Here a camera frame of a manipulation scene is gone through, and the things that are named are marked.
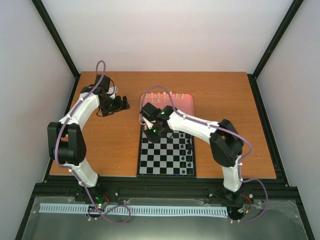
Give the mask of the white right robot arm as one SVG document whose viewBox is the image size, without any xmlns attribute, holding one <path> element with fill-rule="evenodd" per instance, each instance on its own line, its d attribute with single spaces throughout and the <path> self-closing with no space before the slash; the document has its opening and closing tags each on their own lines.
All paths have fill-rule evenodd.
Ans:
<svg viewBox="0 0 320 240">
<path fill-rule="evenodd" d="M 167 105 L 160 109 L 150 102 L 141 107 L 139 114 L 147 127 L 145 134 L 153 143 L 174 131 L 184 132 L 208 143 L 213 159 L 221 166 L 223 173 L 224 189 L 218 196 L 233 204 L 239 200 L 244 141 L 230 121 L 205 121 L 173 106 Z"/>
</svg>

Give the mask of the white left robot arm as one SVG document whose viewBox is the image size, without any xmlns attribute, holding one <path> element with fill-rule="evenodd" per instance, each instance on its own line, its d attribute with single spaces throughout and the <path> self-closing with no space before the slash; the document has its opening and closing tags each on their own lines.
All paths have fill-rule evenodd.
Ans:
<svg viewBox="0 0 320 240">
<path fill-rule="evenodd" d="M 58 122 L 50 122 L 47 126 L 50 158 L 59 168 L 72 173 L 80 186 L 87 187 L 86 195 L 92 201 L 103 198 L 104 188 L 97 184 L 99 175 L 86 159 L 83 127 L 95 110 L 99 110 L 102 117 L 107 117 L 129 108 L 127 97 L 118 95 L 114 82 L 108 76 L 98 74 L 94 84 L 80 91 L 69 112 Z"/>
</svg>

